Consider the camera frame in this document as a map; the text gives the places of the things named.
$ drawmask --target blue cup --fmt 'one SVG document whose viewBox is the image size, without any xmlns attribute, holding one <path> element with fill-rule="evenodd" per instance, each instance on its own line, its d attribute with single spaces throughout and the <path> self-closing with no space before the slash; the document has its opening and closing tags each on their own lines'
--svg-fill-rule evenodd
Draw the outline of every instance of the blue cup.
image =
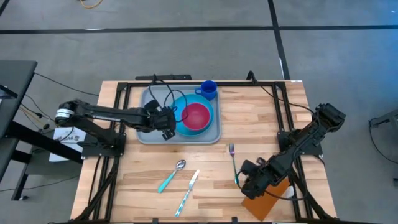
<svg viewBox="0 0 398 224">
<path fill-rule="evenodd" d="M 217 83 L 211 80 L 206 80 L 199 88 L 195 89 L 195 93 L 203 96 L 207 100 L 212 100 L 217 95 Z"/>
</svg>

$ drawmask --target plastic tray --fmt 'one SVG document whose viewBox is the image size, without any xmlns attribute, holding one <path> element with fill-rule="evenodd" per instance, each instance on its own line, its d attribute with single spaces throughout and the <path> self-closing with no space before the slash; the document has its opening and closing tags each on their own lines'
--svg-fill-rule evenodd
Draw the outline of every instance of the plastic tray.
<svg viewBox="0 0 398 224">
<path fill-rule="evenodd" d="M 198 85 L 170 85 L 172 90 L 180 90 L 184 94 L 195 94 L 195 88 Z M 152 93 L 156 100 L 163 106 L 164 100 L 167 94 L 170 92 L 167 86 L 151 86 Z M 181 96 L 179 92 L 174 91 L 175 98 Z M 140 106 L 144 105 L 153 100 L 149 93 L 149 89 L 146 88 L 142 91 Z M 166 106 L 171 105 L 172 97 L 169 96 L 166 102 Z M 213 124 L 204 132 L 197 136 L 183 136 L 179 133 L 175 133 L 175 136 L 169 140 L 164 140 L 161 131 L 153 131 L 151 133 L 137 132 L 138 140 L 143 144 L 213 144 L 217 142 L 221 137 L 221 111 L 220 111 L 220 98 L 217 96 L 210 101 L 214 109 L 214 121 Z"/>
</svg>

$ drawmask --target concrete floor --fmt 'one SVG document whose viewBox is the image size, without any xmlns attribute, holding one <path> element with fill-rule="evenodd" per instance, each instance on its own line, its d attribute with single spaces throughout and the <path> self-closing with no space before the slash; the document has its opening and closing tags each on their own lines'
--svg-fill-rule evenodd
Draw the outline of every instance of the concrete floor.
<svg viewBox="0 0 398 224">
<path fill-rule="evenodd" d="M 396 1 L 284 0 L 275 1 L 275 8 L 281 26 L 398 24 Z M 104 0 L 92 10 L 75 0 L 10 0 L 0 17 L 0 30 L 271 24 L 264 0 Z M 322 142 L 338 216 L 398 223 L 398 189 L 392 184 L 398 167 L 374 150 L 368 133 L 369 119 L 398 108 L 398 31 L 283 31 L 281 35 L 291 79 L 304 81 L 310 106 L 330 102 L 347 114 L 342 129 Z M 282 78 L 272 31 L 0 35 L 0 49 L 0 59 L 36 60 L 36 72 L 93 93 L 99 92 L 102 80 L 133 80 L 153 73 L 242 79 L 253 70 L 258 79 Z M 96 97 L 40 77 L 34 78 L 28 94 L 52 116 L 63 101 L 96 102 Z M 34 107 L 27 98 L 24 103 Z M 16 120 L 34 128 L 19 113 Z M 398 142 L 390 127 L 381 126 L 373 133 L 380 150 L 398 161 Z M 15 187 L 21 169 L 12 162 L 0 189 Z M 27 187 L 64 178 L 33 176 Z M 0 222 L 68 220 L 77 181 L 26 190 L 30 199 L 23 202 L 10 202 L 12 192 L 0 193 Z"/>
</svg>

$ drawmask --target wooden tabletop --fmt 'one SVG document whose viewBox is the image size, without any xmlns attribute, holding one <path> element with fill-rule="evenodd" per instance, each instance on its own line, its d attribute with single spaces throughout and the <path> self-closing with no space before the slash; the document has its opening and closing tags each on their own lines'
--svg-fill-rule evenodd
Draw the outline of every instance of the wooden tabletop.
<svg viewBox="0 0 398 224">
<path fill-rule="evenodd" d="M 105 81 L 101 87 L 98 105 L 113 107 L 116 81 Z M 289 101 L 308 106 L 302 82 L 286 81 Z M 134 87 L 129 107 L 139 106 L 144 88 Z M 118 181 L 113 202 L 111 222 L 230 222 L 237 217 L 240 222 L 258 221 L 241 202 L 244 195 L 234 184 L 234 174 L 228 144 L 235 144 L 237 169 L 243 160 L 255 162 L 258 157 L 268 159 L 278 153 L 276 133 L 279 130 L 274 100 L 256 86 L 219 87 L 222 117 L 221 139 L 212 145 L 144 145 L 136 137 L 135 130 L 126 129 L 127 143 L 120 160 Z M 291 106 L 294 125 L 302 128 L 311 121 L 307 110 Z M 105 121 L 97 121 L 104 128 Z M 187 165 L 178 171 L 166 189 L 157 193 L 158 186 L 172 173 L 178 160 Z M 302 156 L 308 189 L 327 213 L 336 216 L 328 180 L 323 164 L 313 156 Z M 91 181 L 97 158 L 84 161 L 73 204 L 71 218 L 78 216 L 87 206 Z M 95 189 L 98 186 L 98 169 Z M 175 212 L 188 189 L 194 172 L 200 173 L 188 200 L 180 214 Z M 104 217 L 106 201 L 101 204 L 100 218 Z M 304 205 L 300 203 L 302 216 Z M 294 221 L 292 202 L 279 200 L 265 221 Z"/>
</svg>

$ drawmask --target spoon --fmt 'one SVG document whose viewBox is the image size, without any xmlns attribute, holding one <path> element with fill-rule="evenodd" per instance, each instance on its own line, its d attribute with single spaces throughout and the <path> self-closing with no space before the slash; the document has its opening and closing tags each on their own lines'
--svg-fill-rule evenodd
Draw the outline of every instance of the spoon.
<svg viewBox="0 0 398 224">
<path fill-rule="evenodd" d="M 182 170 L 185 167 L 187 162 L 185 160 L 180 160 L 176 165 L 174 171 L 169 175 L 169 177 L 163 182 L 163 184 L 157 189 L 158 193 L 162 193 L 162 191 L 166 188 L 167 184 L 169 184 L 170 180 L 173 179 L 174 174 L 178 170 Z"/>
</svg>

